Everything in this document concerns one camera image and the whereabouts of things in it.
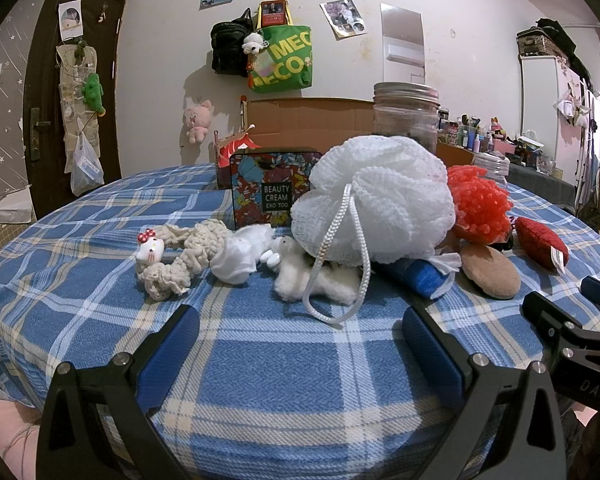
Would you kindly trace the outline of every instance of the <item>tan oval sponge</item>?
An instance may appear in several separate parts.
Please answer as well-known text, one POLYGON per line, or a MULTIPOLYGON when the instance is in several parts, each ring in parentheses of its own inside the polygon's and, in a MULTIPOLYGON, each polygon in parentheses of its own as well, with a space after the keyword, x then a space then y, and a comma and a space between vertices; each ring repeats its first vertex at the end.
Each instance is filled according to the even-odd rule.
POLYGON ((496 249, 469 244, 460 251, 462 270, 482 291, 497 300, 510 300, 520 290, 516 266, 496 249))

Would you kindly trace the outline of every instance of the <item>metal screw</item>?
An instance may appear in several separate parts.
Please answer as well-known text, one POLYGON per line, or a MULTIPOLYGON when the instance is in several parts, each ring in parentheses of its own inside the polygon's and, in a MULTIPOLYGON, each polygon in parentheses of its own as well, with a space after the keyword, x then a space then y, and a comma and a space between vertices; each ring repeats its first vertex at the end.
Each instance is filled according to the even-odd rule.
POLYGON ((531 363, 531 368, 538 374, 544 374, 546 372, 546 366, 540 361, 533 361, 533 363, 531 363))
POLYGON ((485 354, 474 354, 471 359, 478 366, 486 366, 489 364, 489 358, 485 354))
POLYGON ((60 375, 67 375, 69 371, 71 371, 71 363, 66 361, 60 363, 58 368, 56 368, 56 372, 58 372, 60 375))
POLYGON ((112 361, 116 366, 124 366, 131 361, 131 354, 129 352, 119 352, 113 356, 112 361))

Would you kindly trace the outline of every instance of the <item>star patterned wallpaper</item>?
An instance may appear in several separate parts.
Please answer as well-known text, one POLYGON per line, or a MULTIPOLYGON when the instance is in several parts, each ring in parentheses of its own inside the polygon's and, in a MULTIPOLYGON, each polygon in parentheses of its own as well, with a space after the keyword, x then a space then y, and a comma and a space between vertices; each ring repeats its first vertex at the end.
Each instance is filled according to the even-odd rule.
POLYGON ((44 0, 19 0, 0 26, 0 200, 24 189, 24 79, 31 38, 44 0))

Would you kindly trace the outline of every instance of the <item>black label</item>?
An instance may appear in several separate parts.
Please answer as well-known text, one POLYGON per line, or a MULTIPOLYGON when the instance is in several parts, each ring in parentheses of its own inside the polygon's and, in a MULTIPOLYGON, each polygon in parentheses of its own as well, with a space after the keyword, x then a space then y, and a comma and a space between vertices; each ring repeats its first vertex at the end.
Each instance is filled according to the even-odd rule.
POLYGON ((262 183, 262 211, 289 211, 293 200, 291 182, 262 183))

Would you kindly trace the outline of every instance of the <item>blue plaid tablecloth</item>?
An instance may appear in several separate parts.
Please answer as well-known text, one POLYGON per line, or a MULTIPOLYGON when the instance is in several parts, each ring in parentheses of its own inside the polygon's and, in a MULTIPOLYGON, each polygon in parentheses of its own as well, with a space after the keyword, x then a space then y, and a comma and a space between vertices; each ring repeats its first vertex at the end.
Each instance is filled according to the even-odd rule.
MULTIPOLYGON (((547 273, 516 246, 509 258, 522 288, 513 300, 485 297, 460 273, 430 311, 469 352, 524 368, 542 353, 520 316, 528 292, 600 330, 600 313, 578 291, 584 276, 600 279, 600 237, 545 200, 510 192, 515 215, 549 224, 567 244, 566 274, 547 273)), ((279 301, 268 270, 236 287, 204 272, 189 294, 152 301, 134 273, 136 235, 205 218, 233 225, 213 167, 171 168, 97 189, 5 246, 0 395, 42 408, 58 363, 92 367, 133 352, 187 303, 200 312, 200 336, 152 420, 188 470, 249 480, 407 477, 451 417, 402 340, 400 320, 415 299, 373 276, 362 310, 341 330, 300 302, 279 301)))

